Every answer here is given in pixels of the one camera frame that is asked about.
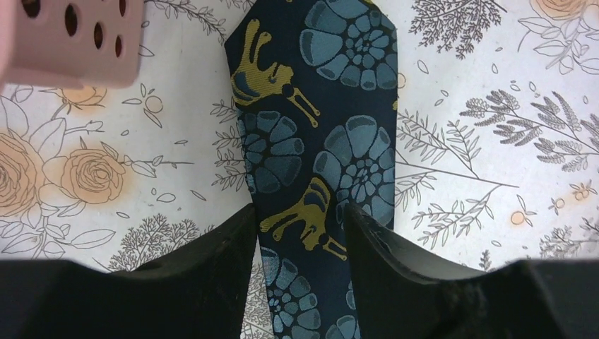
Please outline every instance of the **dark blue necktie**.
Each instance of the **dark blue necktie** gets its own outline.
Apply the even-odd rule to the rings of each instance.
[[[395,27],[368,0],[258,0],[225,48],[274,333],[359,339],[343,209],[393,228]]]

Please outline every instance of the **floral tablecloth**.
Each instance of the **floral tablecloth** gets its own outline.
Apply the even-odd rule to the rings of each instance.
[[[253,1],[145,3],[131,88],[4,89],[0,258],[131,270],[251,201],[222,44]],[[599,2],[377,4],[398,28],[395,231],[480,270],[596,257]],[[242,338],[273,337],[263,282],[256,254]]]

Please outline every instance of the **blue flower pattern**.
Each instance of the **blue flower pattern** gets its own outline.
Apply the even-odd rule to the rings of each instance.
[[[250,193],[269,194],[291,185],[302,168],[304,152],[302,139],[293,137],[295,122],[275,111],[238,111],[238,116]]]
[[[354,290],[350,282],[349,291],[345,294],[345,299],[351,309],[355,309]],[[325,339],[361,339],[360,325],[354,316],[342,316],[337,319],[328,331],[326,331]]]
[[[276,252],[261,247],[266,294],[277,339],[320,339],[318,299],[297,266]]]
[[[318,1],[299,37],[304,61],[329,80],[363,90],[397,88],[397,32],[360,0]]]
[[[351,117],[332,130],[324,148],[313,171],[336,193],[337,222],[343,226],[343,209],[354,201],[387,226],[393,219],[395,154],[385,129],[372,117]]]

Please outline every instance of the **patterned fabric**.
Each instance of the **patterned fabric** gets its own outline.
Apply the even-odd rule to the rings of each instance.
[[[225,48],[273,332],[359,339],[343,209],[393,228],[395,28],[367,0],[258,1]]]

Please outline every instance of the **pink basket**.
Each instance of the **pink basket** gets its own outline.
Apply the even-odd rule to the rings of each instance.
[[[142,0],[0,0],[0,90],[127,87],[139,72],[142,20]]]

